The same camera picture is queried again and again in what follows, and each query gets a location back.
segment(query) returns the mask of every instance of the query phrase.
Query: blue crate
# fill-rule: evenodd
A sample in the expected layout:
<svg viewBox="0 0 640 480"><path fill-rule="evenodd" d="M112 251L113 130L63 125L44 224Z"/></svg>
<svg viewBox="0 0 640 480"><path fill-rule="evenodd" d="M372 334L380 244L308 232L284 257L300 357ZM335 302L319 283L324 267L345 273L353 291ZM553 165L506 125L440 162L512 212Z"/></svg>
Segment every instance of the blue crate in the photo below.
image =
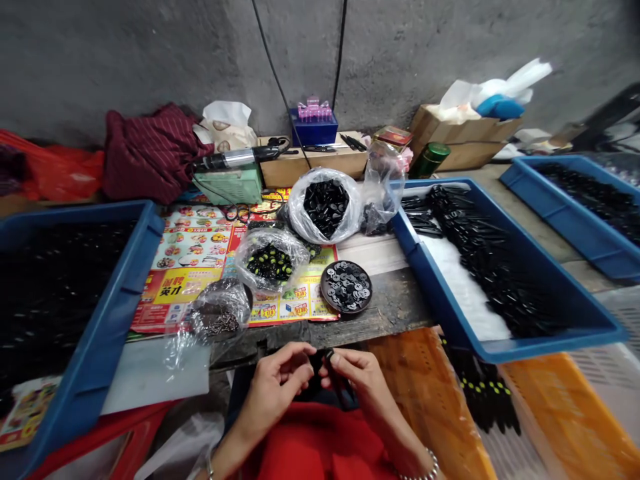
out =
<svg viewBox="0 0 640 480"><path fill-rule="evenodd" d="M25 478L48 454L98 420L164 230L152 201L130 201L14 215L0 223L0 249L26 242L36 227L137 220L32 442L0 454L3 479Z"/></svg>
<svg viewBox="0 0 640 480"><path fill-rule="evenodd" d="M500 177L507 188L598 270L611 279L640 283L640 247L531 168L549 162L562 163L568 169L610 183L618 190L632 194L637 205L640 205L640 190L580 155L516 159Z"/></svg>
<svg viewBox="0 0 640 480"><path fill-rule="evenodd" d="M555 307L571 325L568 330L554 337L478 340L429 250L420 242L404 210L400 209L392 220L398 242L417 277L427 304L452 344L473 350L486 362L505 363L628 338L626 330L617 320L473 180L411 180L405 185L405 195L410 194L406 191L410 188L452 182L468 184L471 190L467 196L478 210L490 217L494 225L510 233L517 258L529 272L530 280L553 285Z"/></svg>

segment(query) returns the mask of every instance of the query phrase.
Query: orange crate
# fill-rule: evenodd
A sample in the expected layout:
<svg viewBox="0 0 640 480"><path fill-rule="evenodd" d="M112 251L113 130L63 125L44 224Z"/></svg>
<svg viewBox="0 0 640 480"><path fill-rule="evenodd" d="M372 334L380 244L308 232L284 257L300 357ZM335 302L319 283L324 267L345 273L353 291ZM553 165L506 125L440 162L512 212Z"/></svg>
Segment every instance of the orange crate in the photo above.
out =
<svg viewBox="0 0 640 480"><path fill-rule="evenodd" d="M368 344L400 410L447 478L496 479L438 334L420 329Z"/></svg>
<svg viewBox="0 0 640 480"><path fill-rule="evenodd" d="M554 478L640 479L638 448L568 354L506 363L500 370Z"/></svg>

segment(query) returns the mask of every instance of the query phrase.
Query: bracelet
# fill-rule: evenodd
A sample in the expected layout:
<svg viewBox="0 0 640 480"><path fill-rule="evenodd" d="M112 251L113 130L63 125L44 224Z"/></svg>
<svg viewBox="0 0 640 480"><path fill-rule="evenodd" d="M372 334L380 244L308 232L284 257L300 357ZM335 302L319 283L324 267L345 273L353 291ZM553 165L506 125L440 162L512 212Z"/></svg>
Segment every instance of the bracelet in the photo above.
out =
<svg viewBox="0 0 640 480"><path fill-rule="evenodd" d="M207 455L207 480L213 480L213 466L211 465L211 456L213 455L213 451L215 448L212 448Z"/></svg>
<svg viewBox="0 0 640 480"><path fill-rule="evenodd" d="M207 473L209 474L207 480L213 480L213 467L211 466L211 455L207 457Z"/></svg>
<svg viewBox="0 0 640 480"><path fill-rule="evenodd" d="M431 459L433 460L433 470L431 470L424 477L408 477L406 475L400 475L400 473L396 471L398 477L400 477L400 480L436 480L438 478L438 459L435 457L435 454L431 450L427 449L427 451L429 452Z"/></svg>

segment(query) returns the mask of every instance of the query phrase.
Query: printed food flyer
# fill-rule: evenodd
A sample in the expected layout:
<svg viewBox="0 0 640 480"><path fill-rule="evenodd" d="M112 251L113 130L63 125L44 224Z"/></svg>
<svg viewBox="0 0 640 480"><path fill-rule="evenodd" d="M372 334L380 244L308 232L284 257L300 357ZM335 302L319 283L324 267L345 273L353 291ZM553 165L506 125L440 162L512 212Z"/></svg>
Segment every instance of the printed food flyer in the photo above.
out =
<svg viewBox="0 0 640 480"><path fill-rule="evenodd" d="M0 452L28 445L40 426L62 377L45 377L16 385L15 404L0 420Z"/></svg>
<svg viewBox="0 0 640 480"><path fill-rule="evenodd" d="M279 190L284 200L288 189ZM275 219L278 194L265 195L252 207L252 221ZM224 207L172 205L163 213L165 231L153 259L145 289L137 306L131 330L138 333L174 333L188 313L191 302L211 282L235 277L235 250L247 226L225 218ZM274 297L254 297L250 327L298 320L338 319L321 297L319 285L324 268L337 260L334 245L324 246L308 266L298 285Z"/></svg>

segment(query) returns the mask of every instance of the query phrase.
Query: maroon striped cloth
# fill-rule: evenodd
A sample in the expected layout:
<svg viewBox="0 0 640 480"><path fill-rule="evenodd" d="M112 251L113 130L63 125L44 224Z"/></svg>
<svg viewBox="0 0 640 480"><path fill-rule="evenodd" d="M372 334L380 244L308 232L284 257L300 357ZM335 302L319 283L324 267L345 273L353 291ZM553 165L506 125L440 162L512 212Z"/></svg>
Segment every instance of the maroon striped cloth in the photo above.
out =
<svg viewBox="0 0 640 480"><path fill-rule="evenodd" d="M193 133L196 119L170 103L150 117L125 119L107 113L103 190L113 200L176 200L191 181L189 164L214 153Z"/></svg>

